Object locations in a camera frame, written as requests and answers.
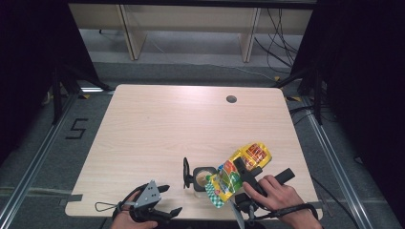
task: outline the person's left hand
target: person's left hand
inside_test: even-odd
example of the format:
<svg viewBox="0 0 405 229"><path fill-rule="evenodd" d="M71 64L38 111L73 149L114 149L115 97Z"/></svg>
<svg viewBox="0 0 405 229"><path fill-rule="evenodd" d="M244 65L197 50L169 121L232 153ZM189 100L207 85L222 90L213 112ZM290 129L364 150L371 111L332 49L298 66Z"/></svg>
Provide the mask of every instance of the person's left hand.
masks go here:
<svg viewBox="0 0 405 229"><path fill-rule="evenodd" d="M135 192L128 199L134 199L138 192ZM123 205L122 211L116 215L111 229L152 229L158 226L156 221L135 222L129 215L129 207Z"/></svg>

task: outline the human hand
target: human hand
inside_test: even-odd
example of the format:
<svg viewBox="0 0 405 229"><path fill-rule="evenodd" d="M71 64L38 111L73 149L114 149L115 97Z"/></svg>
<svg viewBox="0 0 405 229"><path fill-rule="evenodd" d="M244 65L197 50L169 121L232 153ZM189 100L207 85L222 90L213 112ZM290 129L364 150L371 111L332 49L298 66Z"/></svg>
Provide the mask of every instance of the human hand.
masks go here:
<svg viewBox="0 0 405 229"><path fill-rule="evenodd" d="M134 199L138 192L135 192L128 199ZM129 206L122 206L122 211L116 215L111 229L152 229L158 226L156 221L135 222L129 215L128 210Z"/></svg>
<svg viewBox="0 0 405 229"><path fill-rule="evenodd" d="M267 175L259 180L260 186L267 193L267 197L256 192L248 183L244 182L245 192L257 202L263 204L270 211L304 203L295 189L288 185L281 185L274 176ZM280 221L292 228L322 228L319 221L310 210L304 209L286 214L279 218Z"/></svg>

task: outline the gray carpet floor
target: gray carpet floor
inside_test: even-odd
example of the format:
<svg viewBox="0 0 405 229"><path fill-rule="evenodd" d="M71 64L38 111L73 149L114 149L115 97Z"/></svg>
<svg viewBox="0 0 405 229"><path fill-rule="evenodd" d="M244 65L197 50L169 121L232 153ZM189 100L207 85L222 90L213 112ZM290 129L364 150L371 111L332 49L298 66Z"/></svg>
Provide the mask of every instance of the gray carpet floor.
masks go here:
<svg viewBox="0 0 405 229"><path fill-rule="evenodd" d="M237 70L215 66L118 63L95 63L95 67L101 81L113 87L123 83L270 87L274 84L274 76L287 77L285 73L276 73L265 67L241 67ZM299 83L300 81L297 80L286 85L283 88L285 96L297 96L296 89ZM94 87L87 82L80 82L80 84L83 87ZM110 94L90 94L88 98L79 97L75 101L30 191L14 217L11 228L109 228L111 219L71 218L66 216L64 208L65 200L75 186L111 97ZM289 109L303 106L303 102L300 101L287 101L287 104ZM327 104L322 109L322 116L323 127L328 138L352 186L360 196L374 228L401 228L374 184L373 178L362 164L354 160L356 152ZM69 136L79 135L78 132L71 131L77 118L87 118L87 121L78 122L76 125L77 128L84 128L86 131L81 139L68 139ZM50 130L52 120L53 103L51 102L44 105L21 146L12 152L0 168L0 204L2 206L10 197L13 187L24 175ZM322 146L309 123L308 114L306 111L299 112L292 117L292 120L311 175L349 209ZM320 185L316 183L314 185L318 197L324 198L330 207L329 211L324 211L321 219L324 227L355 228L351 218L330 194ZM176 224L178 226L176 228L187 228L190 225L192 228L204 228L204 226L205 228L225 228L225 224L215 223L205 222L196 226L195 222L182 221L179 225ZM277 220L263 222L263 225L265 228L287 228ZM237 224L230 223L226 228L236 228L236 226Z"/></svg>

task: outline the colorful food packaging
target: colorful food packaging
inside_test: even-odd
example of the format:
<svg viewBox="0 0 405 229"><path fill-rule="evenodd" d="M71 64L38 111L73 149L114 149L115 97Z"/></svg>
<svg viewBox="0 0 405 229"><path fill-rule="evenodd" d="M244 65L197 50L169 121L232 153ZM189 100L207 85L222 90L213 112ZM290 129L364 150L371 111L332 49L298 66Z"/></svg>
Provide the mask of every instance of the colorful food packaging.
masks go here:
<svg viewBox="0 0 405 229"><path fill-rule="evenodd" d="M257 166L264 168L271 161L271 153L265 144L254 142L239 148L224 164L220 165L217 174L209 178L205 185L211 202L220 208L241 187L242 180L233 161L241 157L248 171Z"/></svg>

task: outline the wooden table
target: wooden table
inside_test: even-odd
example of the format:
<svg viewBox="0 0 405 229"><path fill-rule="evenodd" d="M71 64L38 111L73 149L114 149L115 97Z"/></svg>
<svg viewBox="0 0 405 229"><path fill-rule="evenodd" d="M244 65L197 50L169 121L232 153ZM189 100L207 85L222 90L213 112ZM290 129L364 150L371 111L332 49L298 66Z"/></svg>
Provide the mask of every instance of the wooden table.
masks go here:
<svg viewBox="0 0 405 229"><path fill-rule="evenodd" d="M237 101L228 102L230 95ZM156 209L182 207L176 219L235 219L229 204L217 209L206 195L197 198L192 186L183 189L182 160L187 157L191 172L218 167L254 141L273 155L258 178L291 168L296 177L287 184L304 201L318 201L279 89L120 85L73 190L82 200L69 202L66 213L109 217L113 210L97 212L96 202L118 203L153 179L170 185Z"/></svg>

